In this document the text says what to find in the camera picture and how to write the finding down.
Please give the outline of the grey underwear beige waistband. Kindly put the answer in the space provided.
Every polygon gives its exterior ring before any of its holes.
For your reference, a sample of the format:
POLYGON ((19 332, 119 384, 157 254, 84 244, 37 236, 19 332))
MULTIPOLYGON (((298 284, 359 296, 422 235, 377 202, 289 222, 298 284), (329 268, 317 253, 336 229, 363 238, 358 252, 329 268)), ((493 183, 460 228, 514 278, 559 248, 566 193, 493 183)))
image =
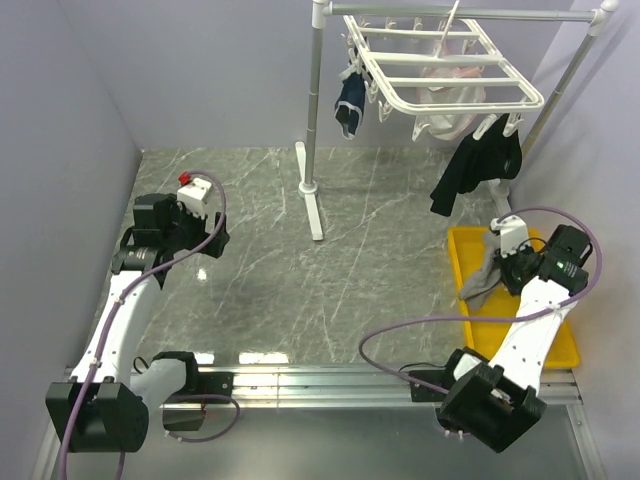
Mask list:
POLYGON ((463 283, 459 299, 464 301, 471 312, 478 311, 501 283, 500 266, 496 254, 500 253, 500 238, 491 230, 482 237, 484 256, 481 267, 463 283))

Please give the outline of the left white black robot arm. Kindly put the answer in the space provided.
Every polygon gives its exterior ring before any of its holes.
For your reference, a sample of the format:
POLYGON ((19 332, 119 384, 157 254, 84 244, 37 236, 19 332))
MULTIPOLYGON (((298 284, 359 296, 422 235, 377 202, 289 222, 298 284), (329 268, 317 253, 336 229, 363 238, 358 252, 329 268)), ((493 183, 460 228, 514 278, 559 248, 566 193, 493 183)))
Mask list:
POLYGON ((203 188, 181 188, 135 199, 96 331, 69 379, 52 383, 46 394, 63 452, 136 452, 161 404, 172 396, 189 402, 200 394, 202 378, 191 352, 162 352, 143 374, 133 376, 131 370, 176 254, 219 258, 229 242, 224 212, 216 213, 213 231, 206 230, 209 197, 203 188))

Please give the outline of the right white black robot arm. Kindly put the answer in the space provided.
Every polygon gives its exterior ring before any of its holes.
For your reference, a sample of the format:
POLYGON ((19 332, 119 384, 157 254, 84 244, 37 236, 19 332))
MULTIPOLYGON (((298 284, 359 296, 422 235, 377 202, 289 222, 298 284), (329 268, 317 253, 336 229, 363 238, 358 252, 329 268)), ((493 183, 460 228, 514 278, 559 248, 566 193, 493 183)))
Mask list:
POLYGON ((544 240, 518 216, 493 220, 483 232, 480 265, 461 282, 458 298, 478 314, 494 301, 507 330, 491 357, 465 346, 444 365, 438 379, 446 395, 436 419, 445 435, 470 435, 500 453, 541 419, 543 367, 571 299, 588 286, 583 266, 592 250, 589 236, 572 225, 544 240))

